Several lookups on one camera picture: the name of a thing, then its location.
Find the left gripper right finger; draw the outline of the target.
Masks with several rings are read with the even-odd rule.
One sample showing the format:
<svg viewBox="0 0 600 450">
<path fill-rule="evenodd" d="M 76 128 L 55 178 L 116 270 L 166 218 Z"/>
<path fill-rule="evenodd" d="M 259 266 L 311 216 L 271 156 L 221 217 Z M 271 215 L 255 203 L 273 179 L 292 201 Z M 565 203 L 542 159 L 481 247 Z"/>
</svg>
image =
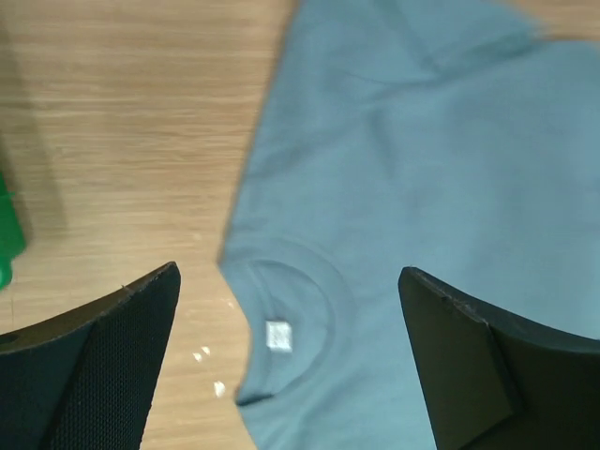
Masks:
<svg viewBox="0 0 600 450">
<path fill-rule="evenodd" d="M 398 292 L 439 449 L 596 449 L 599 342 L 416 268 Z"/>
</svg>

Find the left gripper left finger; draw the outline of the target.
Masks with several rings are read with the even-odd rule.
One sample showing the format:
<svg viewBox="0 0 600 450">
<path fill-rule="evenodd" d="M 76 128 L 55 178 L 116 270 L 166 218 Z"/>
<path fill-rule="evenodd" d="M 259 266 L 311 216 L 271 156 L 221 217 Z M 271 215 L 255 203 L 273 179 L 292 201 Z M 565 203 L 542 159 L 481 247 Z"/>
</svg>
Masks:
<svg viewBox="0 0 600 450">
<path fill-rule="evenodd" d="M 1 336 L 4 449 L 138 449 L 178 303 L 168 262 Z"/>
</svg>

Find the blue-grey t shirt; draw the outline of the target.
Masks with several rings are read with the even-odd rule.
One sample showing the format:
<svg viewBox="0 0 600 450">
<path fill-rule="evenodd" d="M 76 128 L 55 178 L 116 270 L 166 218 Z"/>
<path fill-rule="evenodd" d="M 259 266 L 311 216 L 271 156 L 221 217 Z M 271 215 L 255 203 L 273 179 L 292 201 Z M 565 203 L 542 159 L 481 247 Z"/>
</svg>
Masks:
<svg viewBox="0 0 600 450">
<path fill-rule="evenodd" d="M 494 1 L 302 1 L 219 268 L 260 449 L 430 449 L 398 296 L 419 267 L 599 335 L 599 47 Z"/>
</svg>

